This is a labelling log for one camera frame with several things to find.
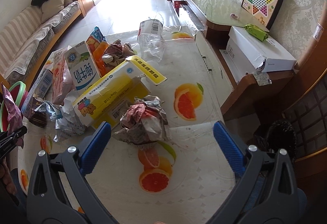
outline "chinese checkers board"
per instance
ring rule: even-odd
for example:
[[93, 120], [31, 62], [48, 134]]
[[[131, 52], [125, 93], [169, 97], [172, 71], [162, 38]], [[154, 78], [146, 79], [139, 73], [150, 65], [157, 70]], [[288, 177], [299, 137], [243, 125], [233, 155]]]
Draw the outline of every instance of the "chinese checkers board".
[[243, 0], [242, 7], [270, 29], [281, 8], [283, 0]]

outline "blue logo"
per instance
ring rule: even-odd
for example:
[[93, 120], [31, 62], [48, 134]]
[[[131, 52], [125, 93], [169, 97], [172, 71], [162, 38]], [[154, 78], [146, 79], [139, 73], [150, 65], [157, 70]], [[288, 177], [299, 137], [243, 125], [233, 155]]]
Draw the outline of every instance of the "blue logo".
[[68, 61], [69, 62], [74, 62], [76, 59], [76, 53], [70, 53], [68, 56]]
[[127, 68], [127, 70], [126, 70], [126, 72], [127, 72], [128, 74], [131, 74], [131, 73], [133, 73], [133, 71], [134, 71], [134, 69], [133, 69], [133, 68], [131, 68], [131, 67]]

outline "blue gripper pad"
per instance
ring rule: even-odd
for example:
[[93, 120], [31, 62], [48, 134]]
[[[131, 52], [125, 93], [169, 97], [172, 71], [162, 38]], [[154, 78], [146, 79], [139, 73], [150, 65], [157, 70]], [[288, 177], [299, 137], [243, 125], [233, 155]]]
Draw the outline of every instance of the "blue gripper pad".
[[85, 176], [92, 173], [102, 152], [111, 138], [111, 125], [102, 122], [93, 135], [86, 137], [79, 145], [80, 173]]
[[241, 177], [245, 172], [245, 157], [242, 151], [237, 147], [222, 123], [216, 122], [213, 132], [214, 137], [223, 151], [233, 172]]

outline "silver screw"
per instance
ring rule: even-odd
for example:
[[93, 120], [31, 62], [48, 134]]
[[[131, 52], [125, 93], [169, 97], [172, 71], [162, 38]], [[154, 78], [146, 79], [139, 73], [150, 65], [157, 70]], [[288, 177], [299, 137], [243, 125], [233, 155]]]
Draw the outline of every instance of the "silver screw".
[[45, 151], [44, 151], [44, 150], [40, 150], [40, 151], [39, 151], [39, 156], [40, 156], [40, 157], [43, 157], [44, 155], [45, 155]]
[[249, 151], [252, 151], [252, 152], [255, 152], [258, 150], [257, 146], [255, 146], [255, 145], [249, 145], [247, 148], [249, 149]]
[[69, 148], [68, 148], [68, 152], [69, 153], [74, 153], [76, 151], [76, 147], [75, 146], [70, 146]]
[[285, 156], [287, 154], [287, 151], [285, 149], [281, 148], [279, 150], [279, 153]]

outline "human hand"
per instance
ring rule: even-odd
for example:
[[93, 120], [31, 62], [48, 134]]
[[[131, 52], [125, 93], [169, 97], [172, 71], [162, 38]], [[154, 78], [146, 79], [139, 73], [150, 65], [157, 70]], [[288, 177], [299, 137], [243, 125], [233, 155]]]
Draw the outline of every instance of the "human hand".
[[9, 172], [9, 168], [7, 166], [6, 160], [2, 160], [0, 164], [0, 179], [6, 186], [6, 190], [9, 194], [16, 195], [17, 189], [16, 186], [12, 180], [12, 177]]

